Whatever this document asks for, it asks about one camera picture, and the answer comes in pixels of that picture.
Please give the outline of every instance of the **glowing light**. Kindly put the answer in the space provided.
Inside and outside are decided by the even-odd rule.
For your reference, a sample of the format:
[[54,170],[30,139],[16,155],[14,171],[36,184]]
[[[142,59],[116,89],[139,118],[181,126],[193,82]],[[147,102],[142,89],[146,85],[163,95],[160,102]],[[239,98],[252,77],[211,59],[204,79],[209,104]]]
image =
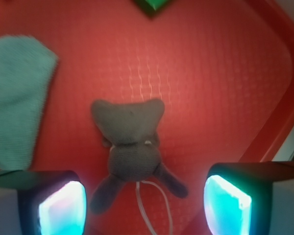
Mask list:
[[219,175],[206,181],[204,209],[212,234],[249,234],[251,197]]
[[70,181],[39,205],[42,235],[81,235],[86,219],[86,192],[77,181]]

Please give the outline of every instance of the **textured red mat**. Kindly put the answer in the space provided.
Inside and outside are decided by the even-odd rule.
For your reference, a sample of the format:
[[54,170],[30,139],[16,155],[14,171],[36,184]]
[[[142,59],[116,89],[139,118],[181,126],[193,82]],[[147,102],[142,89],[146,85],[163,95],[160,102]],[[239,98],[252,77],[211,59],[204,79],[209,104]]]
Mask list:
[[[251,2],[176,0],[151,20],[131,0],[0,1],[0,36],[32,35],[60,58],[31,169],[72,169],[90,198],[109,153],[92,101],[160,97],[164,163],[190,190],[185,200],[165,190],[174,233],[206,233],[199,212],[209,167],[272,158],[294,123],[293,28],[279,25],[266,1]],[[156,232],[166,234],[162,195],[146,185],[141,194]],[[86,233],[149,233],[134,183],[87,224]]]

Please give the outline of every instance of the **plush toy leg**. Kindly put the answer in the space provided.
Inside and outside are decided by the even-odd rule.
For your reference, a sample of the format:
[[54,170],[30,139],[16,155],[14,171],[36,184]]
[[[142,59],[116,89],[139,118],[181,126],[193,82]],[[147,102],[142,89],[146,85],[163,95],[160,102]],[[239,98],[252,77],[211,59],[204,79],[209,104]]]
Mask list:
[[153,175],[164,184],[173,195],[184,198],[188,195],[188,190],[184,184],[179,182],[163,164],[159,164]]
[[105,178],[96,189],[90,202],[92,212],[101,214],[108,210],[124,185],[125,181],[114,175]]

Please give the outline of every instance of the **dark fabric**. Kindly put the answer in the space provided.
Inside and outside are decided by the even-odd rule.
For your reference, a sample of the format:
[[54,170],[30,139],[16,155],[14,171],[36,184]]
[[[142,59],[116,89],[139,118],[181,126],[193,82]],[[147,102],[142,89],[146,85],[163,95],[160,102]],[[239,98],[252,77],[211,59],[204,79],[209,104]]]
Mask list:
[[103,134],[102,144],[111,147],[109,173],[98,186],[90,203],[93,213],[110,208],[127,181],[141,181],[154,175],[175,196],[183,198],[187,188],[161,163],[160,140],[156,132],[164,103],[153,99],[136,104],[92,104],[93,119]]
[[188,190],[163,164],[159,164],[153,174],[176,197],[184,198]]
[[109,175],[96,189],[90,203],[90,209],[95,214],[100,214],[108,210],[120,190],[125,185],[125,181],[120,178]]
[[92,104],[92,115],[103,136],[119,145],[152,139],[164,109],[159,99],[135,104],[97,100]]
[[160,152],[153,144],[122,145],[110,152],[109,172],[136,182],[151,176],[160,162]]

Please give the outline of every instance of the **green cloth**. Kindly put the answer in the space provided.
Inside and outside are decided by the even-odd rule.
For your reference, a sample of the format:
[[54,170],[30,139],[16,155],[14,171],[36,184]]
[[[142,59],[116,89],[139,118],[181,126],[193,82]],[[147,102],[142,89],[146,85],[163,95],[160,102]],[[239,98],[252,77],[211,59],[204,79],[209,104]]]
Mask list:
[[0,169],[30,167],[57,56],[32,37],[0,38]]

